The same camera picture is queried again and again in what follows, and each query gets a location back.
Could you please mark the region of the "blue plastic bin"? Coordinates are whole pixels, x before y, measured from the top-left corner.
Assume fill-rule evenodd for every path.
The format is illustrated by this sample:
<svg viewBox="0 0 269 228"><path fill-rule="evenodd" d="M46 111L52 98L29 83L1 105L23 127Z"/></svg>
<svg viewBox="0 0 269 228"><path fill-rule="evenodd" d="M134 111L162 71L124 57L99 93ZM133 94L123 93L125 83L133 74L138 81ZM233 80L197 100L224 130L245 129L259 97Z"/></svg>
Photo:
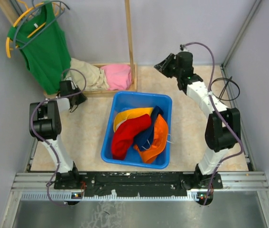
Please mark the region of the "blue plastic bin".
<svg viewBox="0 0 269 228"><path fill-rule="evenodd" d="M164 169L170 160L172 99L118 92L112 102L101 158L108 163Z"/></svg>

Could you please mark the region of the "red bucket hat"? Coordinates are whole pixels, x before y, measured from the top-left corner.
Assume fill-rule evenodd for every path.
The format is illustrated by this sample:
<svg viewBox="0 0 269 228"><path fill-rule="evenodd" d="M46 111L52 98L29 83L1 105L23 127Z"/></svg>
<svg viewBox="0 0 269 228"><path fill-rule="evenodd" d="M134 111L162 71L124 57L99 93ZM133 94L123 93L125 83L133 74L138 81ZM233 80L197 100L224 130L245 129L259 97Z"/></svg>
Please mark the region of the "red bucket hat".
<svg viewBox="0 0 269 228"><path fill-rule="evenodd" d="M148 114L123 122L113 135L111 143L113 159L124 160L127 150L134 142L134 137L149 128L150 125L151 118Z"/></svg>

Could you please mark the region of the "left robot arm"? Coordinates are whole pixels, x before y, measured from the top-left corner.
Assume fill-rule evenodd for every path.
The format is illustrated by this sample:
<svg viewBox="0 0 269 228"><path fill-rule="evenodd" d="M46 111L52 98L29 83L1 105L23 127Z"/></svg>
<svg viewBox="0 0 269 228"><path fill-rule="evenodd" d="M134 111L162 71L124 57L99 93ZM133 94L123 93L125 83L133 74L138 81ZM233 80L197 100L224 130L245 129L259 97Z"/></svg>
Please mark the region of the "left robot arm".
<svg viewBox="0 0 269 228"><path fill-rule="evenodd" d="M54 99L29 105L29 132L46 147L58 166L56 182L74 189L80 185L81 176L63 145L60 113L78 107L87 98L73 81L61 81L59 87Z"/></svg>

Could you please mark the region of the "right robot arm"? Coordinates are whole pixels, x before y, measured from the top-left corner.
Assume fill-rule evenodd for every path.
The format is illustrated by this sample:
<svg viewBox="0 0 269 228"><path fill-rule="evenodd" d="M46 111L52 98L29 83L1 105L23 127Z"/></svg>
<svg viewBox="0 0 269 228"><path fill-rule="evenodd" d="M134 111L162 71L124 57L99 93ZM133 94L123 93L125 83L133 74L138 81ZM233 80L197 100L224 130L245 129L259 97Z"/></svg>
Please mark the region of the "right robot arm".
<svg viewBox="0 0 269 228"><path fill-rule="evenodd" d="M208 118L204 134L205 154L193 175L184 182L187 190L205 188L211 183L224 156L241 138L240 112L220 102L208 90L203 79L194 73L192 53L169 54L154 68L168 78L175 77L179 90L194 100Z"/></svg>

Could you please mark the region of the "yellow bucket hat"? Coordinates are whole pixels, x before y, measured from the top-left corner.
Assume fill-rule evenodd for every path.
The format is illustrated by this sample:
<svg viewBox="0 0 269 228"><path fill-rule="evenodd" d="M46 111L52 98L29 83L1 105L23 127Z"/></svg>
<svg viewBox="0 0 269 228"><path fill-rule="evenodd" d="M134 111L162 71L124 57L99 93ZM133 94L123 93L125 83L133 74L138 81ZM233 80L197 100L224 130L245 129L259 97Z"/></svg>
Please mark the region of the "yellow bucket hat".
<svg viewBox="0 0 269 228"><path fill-rule="evenodd" d="M117 113L113 121L113 131L119 128L119 126L128 119L134 119L145 114L151 115L153 107L134 108Z"/></svg>

